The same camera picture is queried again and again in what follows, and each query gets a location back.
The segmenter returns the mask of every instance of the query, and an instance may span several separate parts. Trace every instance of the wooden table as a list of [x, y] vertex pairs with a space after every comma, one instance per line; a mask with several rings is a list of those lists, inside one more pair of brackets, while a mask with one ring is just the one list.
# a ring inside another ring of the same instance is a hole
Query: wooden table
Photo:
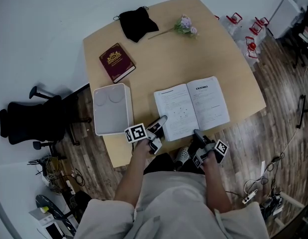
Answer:
[[[230, 122], [205, 132], [220, 131], [265, 108], [259, 86], [238, 47], [214, 15], [200, 0], [170, 0], [149, 7], [150, 18], [160, 31], [146, 34], [138, 43], [127, 39], [115, 21], [84, 39], [84, 52], [91, 91], [112, 81], [99, 56], [119, 42], [135, 62], [136, 70], [121, 82], [131, 88], [134, 123], [150, 124], [159, 117], [153, 93], [192, 80], [216, 76], [230, 115]], [[197, 39], [169, 32], [186, 14], [198, 29]], [[126, 165], [131, 145], [125, 135], [104, 136], [113, 167]], [[163, 142], [160, 153], [189, 143], [191, 137]]]

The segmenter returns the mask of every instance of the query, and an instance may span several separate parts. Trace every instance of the open book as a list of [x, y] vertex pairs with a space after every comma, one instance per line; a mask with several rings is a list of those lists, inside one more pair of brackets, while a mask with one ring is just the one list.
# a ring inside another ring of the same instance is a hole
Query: open book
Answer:
[[154, 93], [167, 141], [207, 130], [230, 121], [219, 82], [215, 76], [181, 84]]

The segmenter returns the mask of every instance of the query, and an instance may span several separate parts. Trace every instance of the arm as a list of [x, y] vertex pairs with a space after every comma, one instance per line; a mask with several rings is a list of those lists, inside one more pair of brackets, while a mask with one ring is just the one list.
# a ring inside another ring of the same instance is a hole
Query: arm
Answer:
[[220, 213], [232, 210], [231, 202], [222, 185], [220, 171], [214, 152], [210, 152], [204, 160], [206, 200], [210, 210], [217, 209]]
[[138, 142], [127, 171], [117, 187], [114, 200], [136, 206], [143, 182], [146, 154], [149, 151], [148, 139]]

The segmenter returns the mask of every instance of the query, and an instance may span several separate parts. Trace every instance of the power strip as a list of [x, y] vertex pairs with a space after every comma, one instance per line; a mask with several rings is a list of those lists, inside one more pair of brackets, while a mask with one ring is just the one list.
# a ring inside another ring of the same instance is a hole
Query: power strip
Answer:
[[248, 203], [252, 198], [254, 198], [255, 193], [257, 193], [257, 191], [258, 191], [257, 189], [252, 191], [245, 199], [242, 200], [242, 203], [243, 204]]

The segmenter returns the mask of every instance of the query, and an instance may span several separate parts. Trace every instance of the book cover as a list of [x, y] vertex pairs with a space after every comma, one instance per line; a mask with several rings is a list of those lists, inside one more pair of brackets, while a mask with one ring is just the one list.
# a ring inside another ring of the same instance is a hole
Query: book cover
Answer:
[[118, 43], [104, 52], [99, 59], [114, 83], [123, 79], [136, 68]]

